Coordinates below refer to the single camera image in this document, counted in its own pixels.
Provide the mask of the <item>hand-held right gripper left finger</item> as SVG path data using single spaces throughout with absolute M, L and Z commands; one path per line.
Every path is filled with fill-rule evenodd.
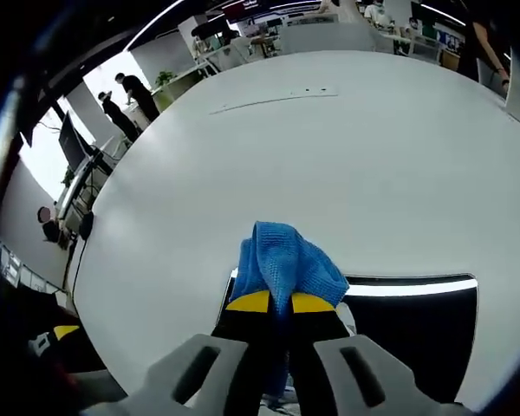
M 86 415 L 256 415 L 270 371 L 270 293 L 228 303 L 210 335 L 153 364 L 137 391 Z

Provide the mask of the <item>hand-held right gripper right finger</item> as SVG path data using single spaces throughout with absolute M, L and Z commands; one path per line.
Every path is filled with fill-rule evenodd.
M 472 414 L 424 394 L 408 366 L 354 335 L 329 302 L 294 293 L 290 304 L 289 371 L 302 415 Z

